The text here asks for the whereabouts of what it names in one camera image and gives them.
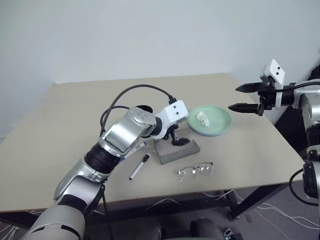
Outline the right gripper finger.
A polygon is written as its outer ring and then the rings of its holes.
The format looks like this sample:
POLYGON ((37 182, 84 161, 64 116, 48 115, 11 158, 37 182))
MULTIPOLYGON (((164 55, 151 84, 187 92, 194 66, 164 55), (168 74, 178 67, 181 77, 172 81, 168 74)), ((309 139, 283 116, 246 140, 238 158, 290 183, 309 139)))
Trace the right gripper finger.
POLYGON ((249 104, 249 103, 235 103, 228 106, 228 109, 238 113, 249 113, 257 114, 258 113, 258 104, 249 104))
POLYGON ((238 86, 235 90, 241 93, 254 93, 261 87, 260 83, 245 83, 238 86))

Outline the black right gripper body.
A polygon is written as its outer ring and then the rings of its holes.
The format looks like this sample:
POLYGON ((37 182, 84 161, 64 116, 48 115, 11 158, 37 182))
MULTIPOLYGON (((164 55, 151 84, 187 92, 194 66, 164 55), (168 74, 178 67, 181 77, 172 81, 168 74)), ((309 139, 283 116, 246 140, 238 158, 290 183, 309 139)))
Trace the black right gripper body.
POLYGON ((262 83, 258 88, 259 106, 257 114, 262 116, 265 110, 271 110, 276 104, 275 80, 272 77, 261 77, 262 83))

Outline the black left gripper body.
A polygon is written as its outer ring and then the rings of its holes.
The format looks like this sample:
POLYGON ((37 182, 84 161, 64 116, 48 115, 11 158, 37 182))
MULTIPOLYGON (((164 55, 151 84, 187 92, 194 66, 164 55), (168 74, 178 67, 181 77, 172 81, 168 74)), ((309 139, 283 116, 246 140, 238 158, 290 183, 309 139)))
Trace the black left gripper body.
POLYGON ((175 139, 176 138, 176 129, 178 128, 179 126, 178 126, 178 124, 173 124, 173 125, 171 125, 168 129, 167 129, 167 131, 166 131, 166 133, 165 133, 165 135, 164 135, 164 139, 168 139, 169 138, 169 136, 171 136, 171 138, 172 139, 175 139))

